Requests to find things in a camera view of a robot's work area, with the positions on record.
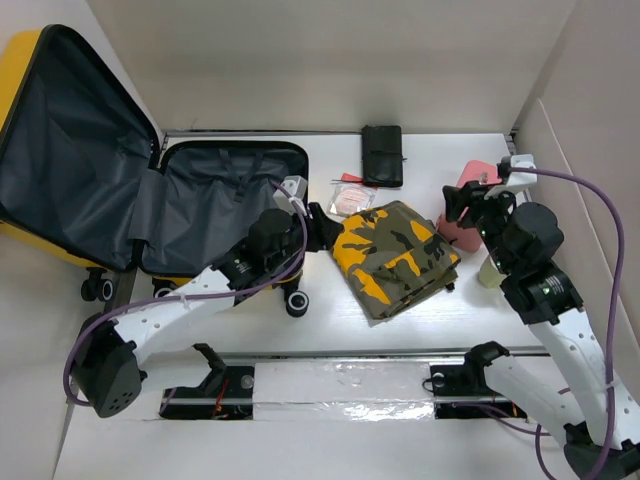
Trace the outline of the pink vanity case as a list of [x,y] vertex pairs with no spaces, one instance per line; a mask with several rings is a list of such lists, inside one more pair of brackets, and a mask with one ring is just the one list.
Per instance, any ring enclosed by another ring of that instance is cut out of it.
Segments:
[[[481,184],[496,185],[501,182],[498,176],[497,167],[479,160],[469,161],[457,181],[456,187],[462,188],[468,181],[479,181]],[[438,233],[447,240],[453,247],[469,252],[477,252],[481,245],[481,237],[474,229],[462,229],[455,222],[446,220],[445,212],[442,212],[437,219],[436,228]]]

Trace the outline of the clear packet with red print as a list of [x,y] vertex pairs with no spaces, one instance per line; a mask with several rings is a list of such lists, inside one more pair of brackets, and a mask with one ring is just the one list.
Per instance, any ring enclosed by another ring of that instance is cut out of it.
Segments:
[[339,183],[328,204],[331,215],[349,217],[368,209],[376,197],[376,190],[359,183]]

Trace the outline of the camouflage garment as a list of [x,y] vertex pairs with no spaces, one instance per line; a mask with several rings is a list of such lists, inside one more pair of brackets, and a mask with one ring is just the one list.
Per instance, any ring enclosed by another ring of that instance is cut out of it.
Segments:
[[373,320],[387,320],[453,290],[461,262],[434,223],[401,201],[358,212],[342,222],[332,256]]

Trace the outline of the pale yellow mug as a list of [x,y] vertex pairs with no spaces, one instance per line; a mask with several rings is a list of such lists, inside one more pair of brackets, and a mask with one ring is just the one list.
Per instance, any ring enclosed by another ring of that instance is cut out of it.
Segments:
[[506,276],[499,271],[491,256],[488,255],[477,274],[480,284],[487,289],[495,289],[501,285],[505,278]]

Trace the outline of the black roll-up pouch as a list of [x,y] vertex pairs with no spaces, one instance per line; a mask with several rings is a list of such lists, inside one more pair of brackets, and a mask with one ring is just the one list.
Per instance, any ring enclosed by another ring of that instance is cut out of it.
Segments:
[[403,186],[402,130],[398,125],[366,125],[361,130],[362,183],[368,187]]

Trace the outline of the yellow hard-shell suitcase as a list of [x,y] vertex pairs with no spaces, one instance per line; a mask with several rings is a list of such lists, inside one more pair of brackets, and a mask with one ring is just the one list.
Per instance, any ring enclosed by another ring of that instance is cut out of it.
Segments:
[[148,116],[93,47],[53,24],[14,34],[1,55],[1,220],[19,239],[89,272],[166,284],[198,275],[274,206],[273,185],[307,177],[306,151],[277,140],[191,140],[163,148]]

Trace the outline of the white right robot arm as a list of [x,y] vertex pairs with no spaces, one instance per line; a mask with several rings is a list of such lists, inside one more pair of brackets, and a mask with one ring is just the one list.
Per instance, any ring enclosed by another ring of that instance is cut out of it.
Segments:
[[553,256],[564,241],[546,206],[518,204],[500,185],[477,181],[443,189],[445,217],[480,234],[504,279],[509,306],[543,344],[562,374],[561,395],[495,341],[465,356],[462,381],[492,390],[524,409],[557,442],[581,479],[623,479],[639,469],[639,405],[607,371],[583,300]]

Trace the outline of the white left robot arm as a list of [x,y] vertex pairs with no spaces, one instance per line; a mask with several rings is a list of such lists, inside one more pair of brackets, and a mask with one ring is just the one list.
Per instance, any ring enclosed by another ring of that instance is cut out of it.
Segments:
[[301,271],[308,252],[331,249],[344,230],[318,203],[263,211],[244,238],[198,275],[163,297],[133,302],[89,317],[63,368],[63,391],[101,418],[128,408],[148,387],[166,381],[150,358],[188,349],[205,362],[194,365],[188,384],[201,396],[222,387],[224,363],[191,329]]

